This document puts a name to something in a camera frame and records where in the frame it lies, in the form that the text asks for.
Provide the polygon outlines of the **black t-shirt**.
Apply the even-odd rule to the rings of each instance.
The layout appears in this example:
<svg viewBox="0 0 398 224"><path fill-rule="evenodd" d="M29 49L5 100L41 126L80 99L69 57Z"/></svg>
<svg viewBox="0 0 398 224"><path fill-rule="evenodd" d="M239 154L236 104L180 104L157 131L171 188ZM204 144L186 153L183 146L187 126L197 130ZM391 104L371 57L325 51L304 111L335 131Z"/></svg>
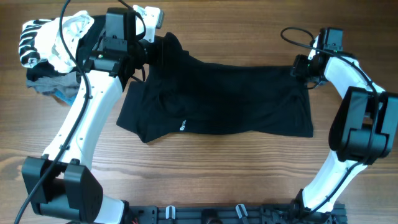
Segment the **black t-shirt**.
<svg viewBox="0 0 398 224"><path fill-rule="evenodd" d="M167 33L162 61L149 67L145 82L130 84L116 123L144 143L177 132L310 138L308 91L290 72L290 66L202 62Z"/></svg>

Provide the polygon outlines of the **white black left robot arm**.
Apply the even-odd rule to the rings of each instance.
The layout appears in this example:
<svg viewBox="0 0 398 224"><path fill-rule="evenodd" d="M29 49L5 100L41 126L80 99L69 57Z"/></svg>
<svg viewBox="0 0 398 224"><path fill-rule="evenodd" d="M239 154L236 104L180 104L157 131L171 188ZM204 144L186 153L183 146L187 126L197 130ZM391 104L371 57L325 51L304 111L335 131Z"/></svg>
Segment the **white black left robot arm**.
<svg viewBox="0 0 398 224"><path fill-rule="evenodd" d="M154 60L159 43L155 32L163 20L157 7L111 7L86 57L78 56L78 43L97 27L86 11L22 26L19 55L24 67L48 62L64 77L81 80L53 141L40 157L23 163L25 207L71 223L132 223L129 204L106 196L91 167L103 126L127 81Z"/></svg>

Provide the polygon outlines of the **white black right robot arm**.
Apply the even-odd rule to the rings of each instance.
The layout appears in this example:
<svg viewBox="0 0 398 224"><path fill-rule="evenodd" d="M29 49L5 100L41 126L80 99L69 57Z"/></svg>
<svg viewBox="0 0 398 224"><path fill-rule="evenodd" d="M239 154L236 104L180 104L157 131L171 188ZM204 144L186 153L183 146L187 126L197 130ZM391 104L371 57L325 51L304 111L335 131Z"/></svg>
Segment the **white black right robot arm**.
<svg viewBox="0 0 398 224"><path fill-rule="evenodd" d="M390 153L397 131L397 94L375 84L355 56L344 52L342 29L320 29L307 48L308 56L296 56L292 76L315 86L330 82L342 102L330 128L328 157L287 214L296 222L325 222L356 175Z"/></svg>

